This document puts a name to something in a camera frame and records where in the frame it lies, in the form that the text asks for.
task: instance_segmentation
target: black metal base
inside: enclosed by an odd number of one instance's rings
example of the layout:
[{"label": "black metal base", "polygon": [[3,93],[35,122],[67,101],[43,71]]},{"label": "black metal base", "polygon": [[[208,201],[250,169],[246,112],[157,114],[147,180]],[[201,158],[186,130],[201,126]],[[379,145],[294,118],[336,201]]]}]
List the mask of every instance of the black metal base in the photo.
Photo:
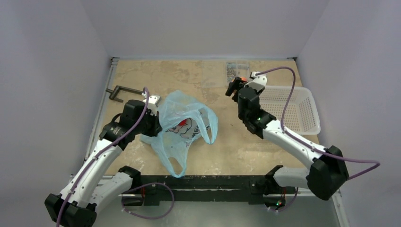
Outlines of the black metal base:
[{"label": "black metal base", "polygon": [[[175,178],[169,175],[142,175],[141,181],[147,183],[164,183],[173,190],[175,201],[215,201],[215,202],[248,202],[248,204],[265,204],[268,199],[263,195],[282,194],[283,188],[267,185],[267,176],[185,176]],[[286,187],[287,194],[295,193],[294,187]],[[160,201],[171,201],[170,192],[161,185],[145,188],[145,199],[138,201],[124,198],[126,206],[157,206]]]}]

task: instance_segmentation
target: metal clamp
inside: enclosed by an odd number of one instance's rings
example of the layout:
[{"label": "metal clamp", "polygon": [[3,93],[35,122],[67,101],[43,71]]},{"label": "metal clamp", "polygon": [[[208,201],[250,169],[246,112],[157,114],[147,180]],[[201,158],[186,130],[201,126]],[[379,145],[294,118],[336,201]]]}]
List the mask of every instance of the metal clamp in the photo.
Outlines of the metal clamp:
[{"label": "metal clamp", "polygon": [[140,91],[140,90],[136,90],[136,89],[129,88],[129,87],[123,87],[123,86],[119,86],[119,85],[115,86],[114,90],[111,90],[108,88],[106,89],[106,92],[110,93],[109,99],[122,103],[124,101],[122,99],[117,98],[117,95],[120,91],[128,91],[128,92],[138,94],[138,95],[142,94],[142,91]]}]

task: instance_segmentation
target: orange object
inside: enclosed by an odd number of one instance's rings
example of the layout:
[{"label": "orange object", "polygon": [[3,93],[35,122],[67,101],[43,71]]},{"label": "orange object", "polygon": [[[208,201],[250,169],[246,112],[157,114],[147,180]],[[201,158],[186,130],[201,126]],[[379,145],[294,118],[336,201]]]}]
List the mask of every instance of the orange object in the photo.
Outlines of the orange object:
[{"label": "orange object", "polygon": [[179,126],[183,126],[185,125],[185,123],[187,122],[187,119],[183,120],[182,122],[178,123]]},{"label": "orange object", "polygon": [[248,81],[248,79],[246,78],[246,77],[240,77],[241,78],[241,80],[243,80],[243,81]]}]

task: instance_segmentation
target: small plastic bag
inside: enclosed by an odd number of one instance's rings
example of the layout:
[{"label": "small plastic bag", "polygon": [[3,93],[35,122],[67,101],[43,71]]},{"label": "small plastic bag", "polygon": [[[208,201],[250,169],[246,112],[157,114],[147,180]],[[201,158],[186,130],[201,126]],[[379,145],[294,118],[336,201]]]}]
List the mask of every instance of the small plastic bag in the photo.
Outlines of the small plastic bag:
[{"label": "small plastic bag", "polygon": [[[152,145],[160,161],[174,177],[182,177],[187,169],[188,149],[199,137],[212,144],[218,131],[216,114],[205,104],[198,102],[180,90],[170,93],[157,109],[163,128],[156,137],[141,135],[141,141]],[[180,174],[174,172],[169,158],[173,157],[183,168]]]}]

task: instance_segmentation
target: printed logo on bag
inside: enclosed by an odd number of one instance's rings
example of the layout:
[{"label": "printed logo on bag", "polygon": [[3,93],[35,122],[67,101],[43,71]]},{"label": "printed logo on bag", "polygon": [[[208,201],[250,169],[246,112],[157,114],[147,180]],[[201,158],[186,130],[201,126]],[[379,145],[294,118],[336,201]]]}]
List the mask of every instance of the printed logo on bag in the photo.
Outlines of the printed logo on bag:
[{"label": "printed logo on bag", "polygon": [[170,128],[167,131],[179,134],[184,139],[192,139],[201,132],[199,130],[197,123],[191,118],[188,118],[185,124],[177,125],[175,127]]}]

